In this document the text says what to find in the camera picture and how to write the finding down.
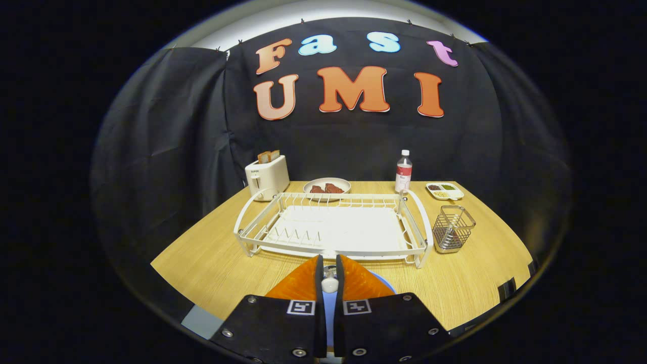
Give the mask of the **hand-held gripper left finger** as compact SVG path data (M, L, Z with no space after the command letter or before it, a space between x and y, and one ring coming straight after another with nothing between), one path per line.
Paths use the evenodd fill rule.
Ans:
M210 338L252 362L317 362L327 352L323 258L315 256L265 295L246 295Z

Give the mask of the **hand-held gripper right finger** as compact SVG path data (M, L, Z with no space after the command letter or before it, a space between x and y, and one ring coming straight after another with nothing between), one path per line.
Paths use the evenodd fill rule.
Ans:
M422 361L450 344L450 333L412 292L351 295L354 261L337 256L334 353L344 362Z

